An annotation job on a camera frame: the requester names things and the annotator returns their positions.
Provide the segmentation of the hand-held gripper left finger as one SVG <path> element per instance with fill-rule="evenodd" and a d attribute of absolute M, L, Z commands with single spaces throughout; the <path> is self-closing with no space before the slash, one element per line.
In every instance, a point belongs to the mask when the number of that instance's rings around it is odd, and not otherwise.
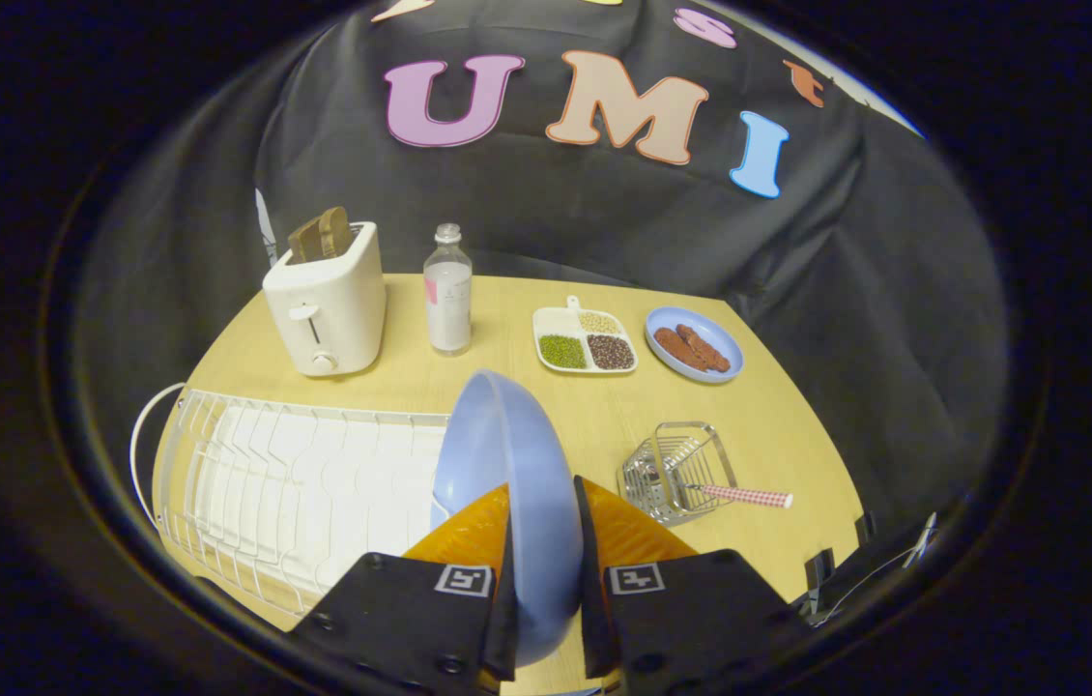
<path fill-rule="evenodd" d="M 499 484 L 404 555 L 366 552 L 290 642 L 356 695 L 497 695 L 515 674 L 512 551 Z"/>

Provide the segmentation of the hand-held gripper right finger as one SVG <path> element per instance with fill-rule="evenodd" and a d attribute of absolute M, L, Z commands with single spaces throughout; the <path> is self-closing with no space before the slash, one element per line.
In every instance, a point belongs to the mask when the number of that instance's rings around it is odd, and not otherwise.
<path fill-rule="evenodd" d="M 698 551 L 594 481 L 573 484 L 583 657 L 604 695 L 758 695 L 810 637 L 739 552 Z"/>

